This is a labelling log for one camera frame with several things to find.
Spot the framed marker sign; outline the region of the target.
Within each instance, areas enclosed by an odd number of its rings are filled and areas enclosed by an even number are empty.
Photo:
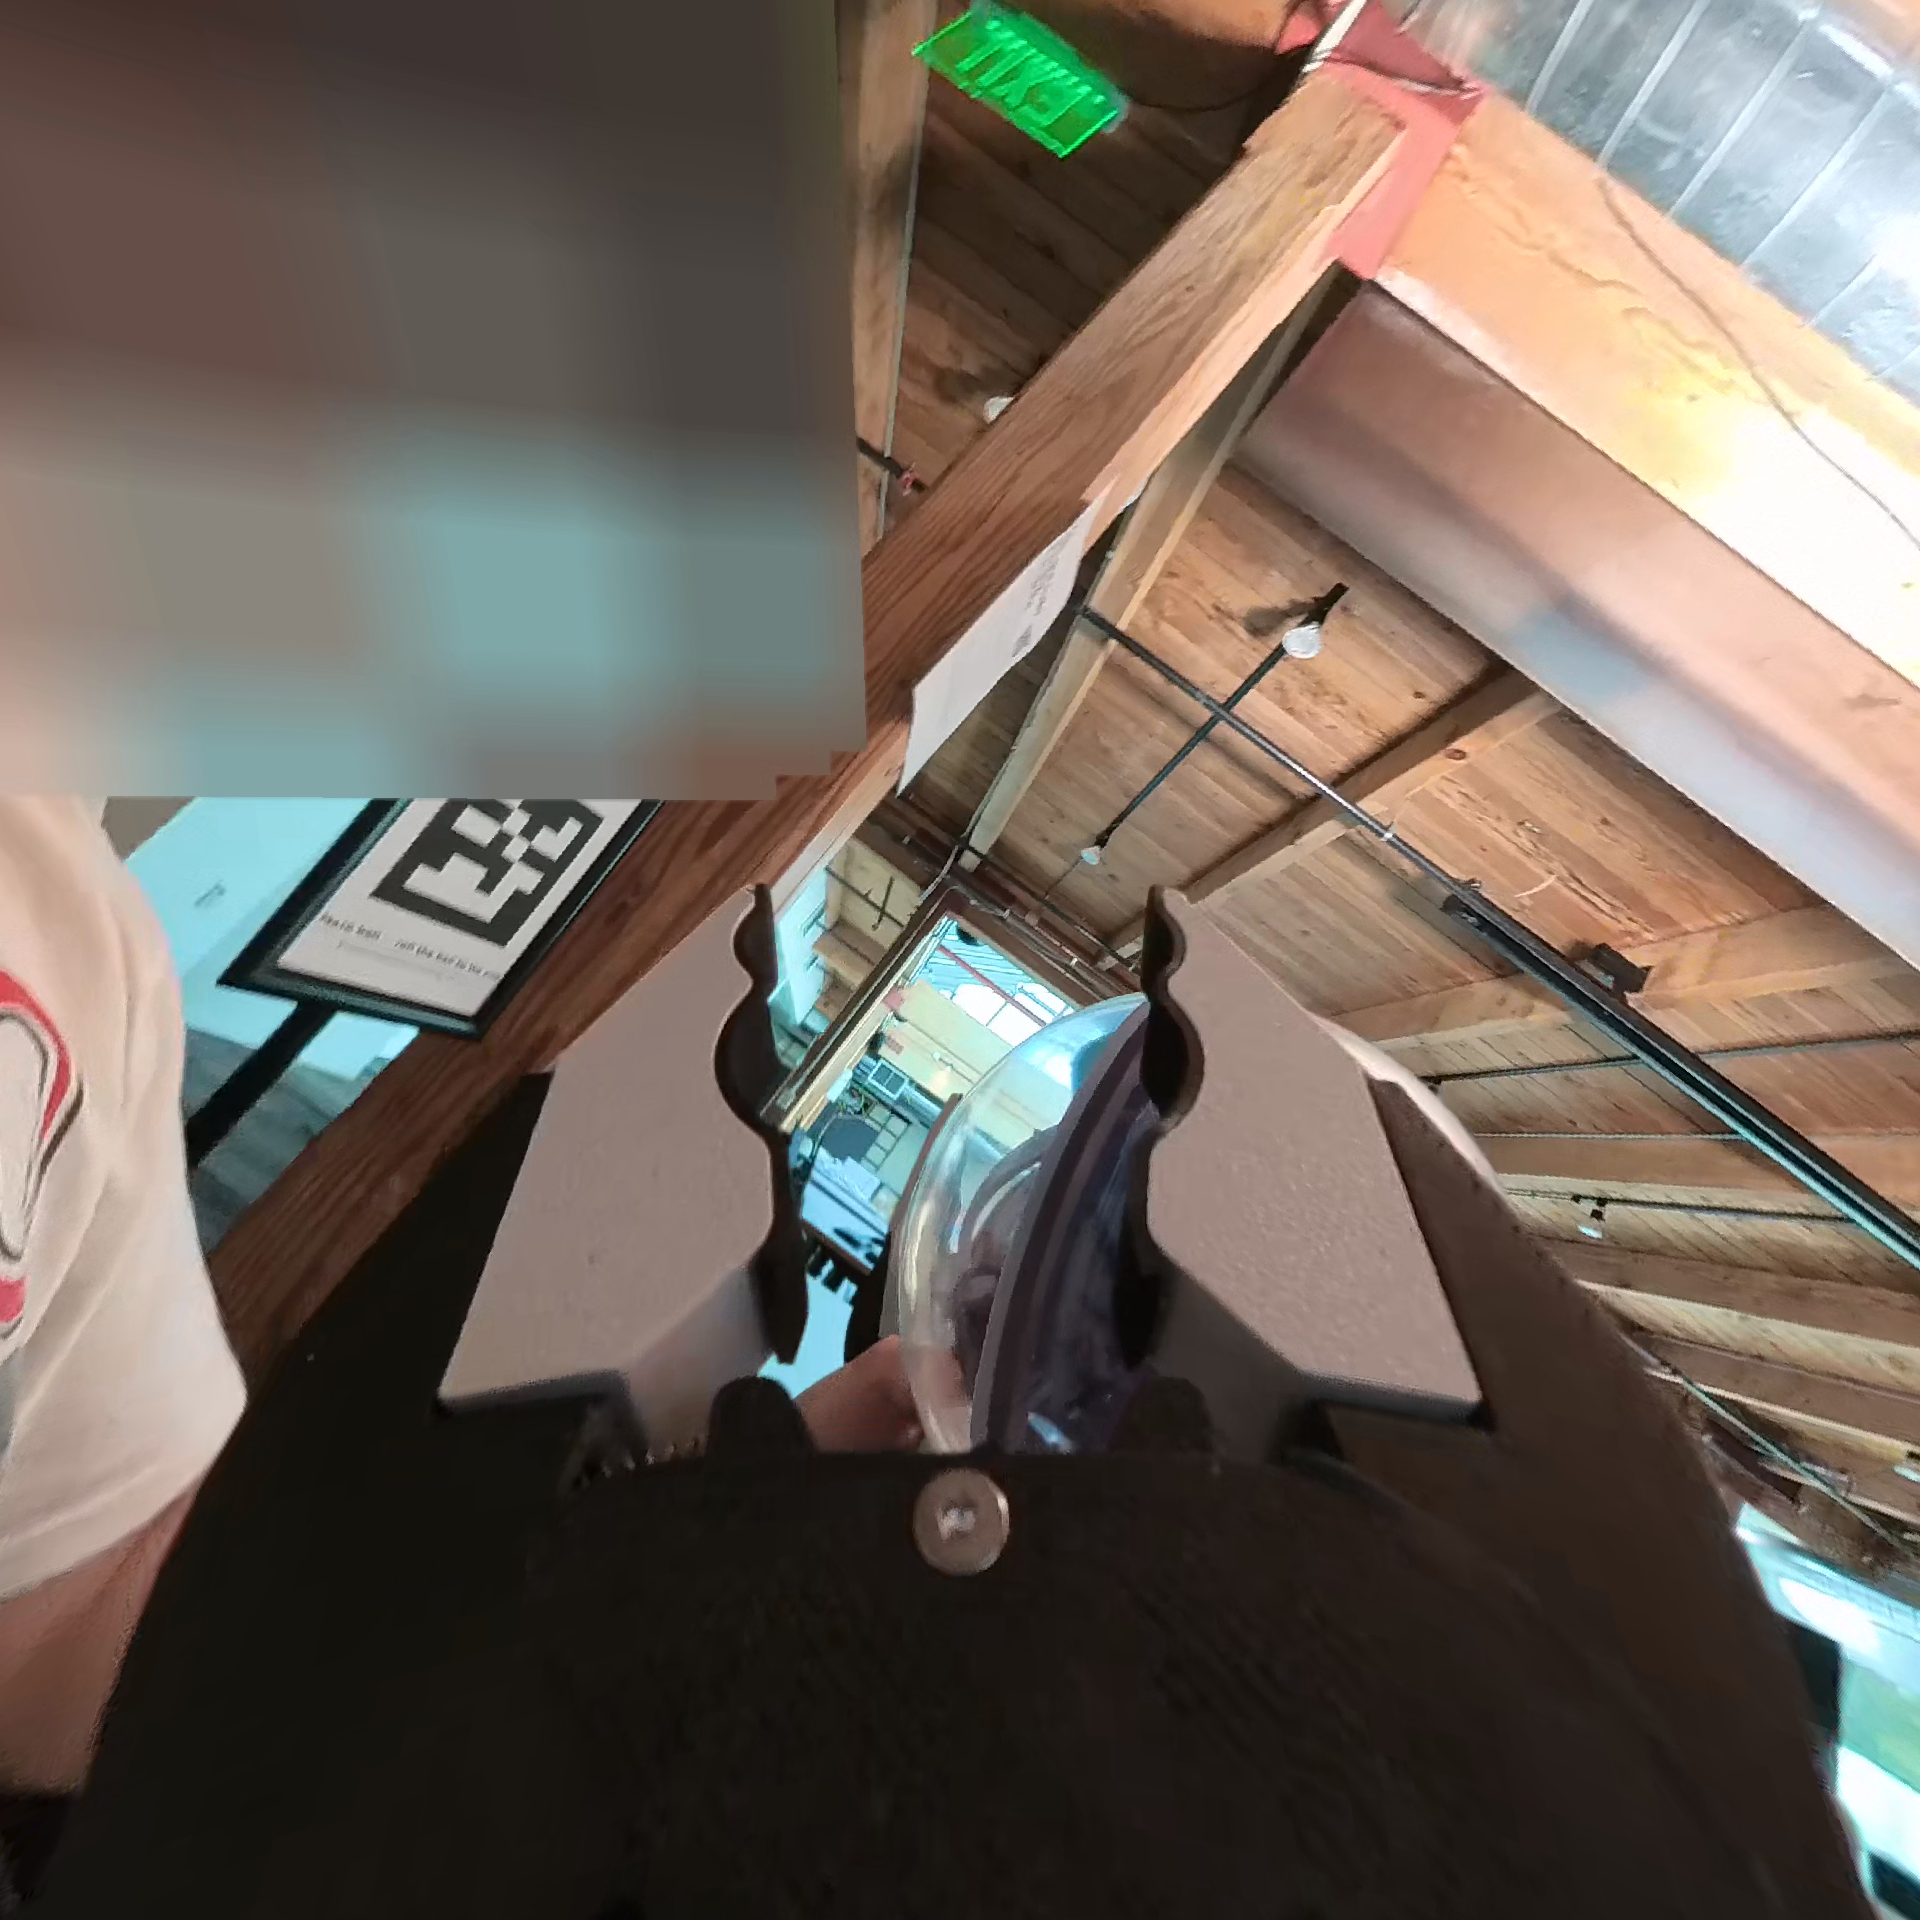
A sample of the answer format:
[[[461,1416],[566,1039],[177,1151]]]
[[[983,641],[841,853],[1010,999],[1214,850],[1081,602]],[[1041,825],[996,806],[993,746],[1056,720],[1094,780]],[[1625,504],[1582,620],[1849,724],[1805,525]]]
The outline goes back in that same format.
[[[658,808],[658,799],[372,799],[220,982],[477,1039]]]

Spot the person's left forearm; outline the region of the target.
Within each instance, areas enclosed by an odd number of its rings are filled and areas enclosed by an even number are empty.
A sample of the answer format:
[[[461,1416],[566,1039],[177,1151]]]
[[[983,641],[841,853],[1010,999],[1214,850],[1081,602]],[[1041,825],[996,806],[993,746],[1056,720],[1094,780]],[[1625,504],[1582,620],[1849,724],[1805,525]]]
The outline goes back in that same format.
[[[85,1785],[137,1621],[193,1502],[1,1604],[1,1788]]]

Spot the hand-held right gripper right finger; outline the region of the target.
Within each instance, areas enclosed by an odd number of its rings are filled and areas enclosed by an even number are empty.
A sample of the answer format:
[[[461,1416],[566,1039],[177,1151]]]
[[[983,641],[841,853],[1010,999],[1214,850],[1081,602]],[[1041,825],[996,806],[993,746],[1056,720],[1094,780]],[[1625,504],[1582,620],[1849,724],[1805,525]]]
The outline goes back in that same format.
[[[1352,1045],[1177,892],[1148,906],[1143,988],[1154,1366],[1229,1456],[1317,1408],[1468,1422],[1480,1386]]]

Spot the clear plastic maze ball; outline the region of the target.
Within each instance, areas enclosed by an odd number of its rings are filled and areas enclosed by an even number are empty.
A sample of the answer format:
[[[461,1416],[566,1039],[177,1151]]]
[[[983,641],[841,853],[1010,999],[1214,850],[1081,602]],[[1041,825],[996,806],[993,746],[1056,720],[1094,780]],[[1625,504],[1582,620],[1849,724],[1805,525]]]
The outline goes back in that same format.
[[[892,1229],[886,1327],[934,1456],[1105,1449],[1140,1380],[1151,1285],[1132,1192],[1161,1110],[1148,999],[1006,1050],[943,1116]]]

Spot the white paper label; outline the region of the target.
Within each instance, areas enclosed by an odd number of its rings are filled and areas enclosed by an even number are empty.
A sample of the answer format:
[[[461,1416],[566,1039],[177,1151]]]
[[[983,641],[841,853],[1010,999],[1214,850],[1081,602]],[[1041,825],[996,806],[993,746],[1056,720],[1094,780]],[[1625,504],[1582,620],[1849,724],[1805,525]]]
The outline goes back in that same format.
[[[1092,495],[914,685],[895,788],[908,788],[921,774],[946,737],[1032,652],[1064,610],[1103,503],[1103,495]]]

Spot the black twin bulb light bar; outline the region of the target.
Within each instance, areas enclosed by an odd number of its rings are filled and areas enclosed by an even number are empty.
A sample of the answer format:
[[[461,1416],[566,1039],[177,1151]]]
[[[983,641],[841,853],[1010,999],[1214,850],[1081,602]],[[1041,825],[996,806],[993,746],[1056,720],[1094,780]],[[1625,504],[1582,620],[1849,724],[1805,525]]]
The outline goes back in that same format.
[[[1181,690],[1183,697],[1192,698],[1205,708],[1205,718],[1188,733],[1188,737],[1177,746],[1164,766],[1098,828],[1094,839],[1079,847],[1076,861],[1086,868],[1094,868],[1101,864],[1101,856],[1109,850],[1114,831],[1124,828],[1161,786],[1166,780],[1178,769],[1188,756],[1192,756],[1200,744],[1212,740],[1212,733],[1217,732],[1229,712],[1236,712],[1240,702],[1258,687],[1258,684],[1284,660],[1310,660],[1320,654],[1326,623],[1338,600],[1349,593],[1343,582],[1334,582],[1326,592],[1317,593],[1310,602],[1295,607],[1279,607],[1261,612],[1261,629],[1258,633],[1271,638],[1271,647],[1256,660],[1256,665],[1236,684],[1225,698],[1214,698],[1194,690],[1194,685],[1178,678],[1166,660],[1151,655],[1140,641],[1128,638],[1120,625],[1111,623],[1103,614],[1086,612],[1086,621],[1105,640],[1118,645],[1128,657],[1137,660],[1140,665],[1150,665],[1157,673],[1164,677],[1167,685]]]

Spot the green exit sign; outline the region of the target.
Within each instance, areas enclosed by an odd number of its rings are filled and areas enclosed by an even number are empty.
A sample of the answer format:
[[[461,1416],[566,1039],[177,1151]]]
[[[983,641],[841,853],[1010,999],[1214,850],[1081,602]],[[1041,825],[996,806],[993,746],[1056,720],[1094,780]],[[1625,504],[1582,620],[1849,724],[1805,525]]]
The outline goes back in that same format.
[[[1109,74],[1014,7],[964,5],[912,57],[1057,160],[1114,129],[1128,112]]]

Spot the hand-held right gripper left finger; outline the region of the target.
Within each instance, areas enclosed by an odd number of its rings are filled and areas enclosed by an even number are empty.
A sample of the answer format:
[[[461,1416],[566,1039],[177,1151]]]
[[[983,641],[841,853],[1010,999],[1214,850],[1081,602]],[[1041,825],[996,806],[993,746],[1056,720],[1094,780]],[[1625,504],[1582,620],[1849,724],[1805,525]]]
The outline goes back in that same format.
[[[609,1394],[704,1420],[790,1354],[807,1289],[784,1146],[776,927],[727,895],[554,1060],[439,1384],[446,1408]]]

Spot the silver spiral air duct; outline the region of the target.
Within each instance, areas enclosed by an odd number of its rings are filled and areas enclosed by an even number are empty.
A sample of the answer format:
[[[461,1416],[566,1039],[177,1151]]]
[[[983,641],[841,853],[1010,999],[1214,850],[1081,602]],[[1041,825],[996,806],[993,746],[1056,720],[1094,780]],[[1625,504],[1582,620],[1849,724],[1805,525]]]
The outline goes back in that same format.
[[[1741,277],[1918,397],[1914,5],[1389,5]]]

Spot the person's right hand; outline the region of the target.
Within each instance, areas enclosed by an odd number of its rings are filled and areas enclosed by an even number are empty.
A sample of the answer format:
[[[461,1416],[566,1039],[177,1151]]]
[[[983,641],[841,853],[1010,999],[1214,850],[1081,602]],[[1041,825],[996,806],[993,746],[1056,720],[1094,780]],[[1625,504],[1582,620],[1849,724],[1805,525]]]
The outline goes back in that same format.
[[[924,1425],[898,1334],[877,1340],[809,1384],[798,1410],[816,1449],[826,1454],[921,1449]]]

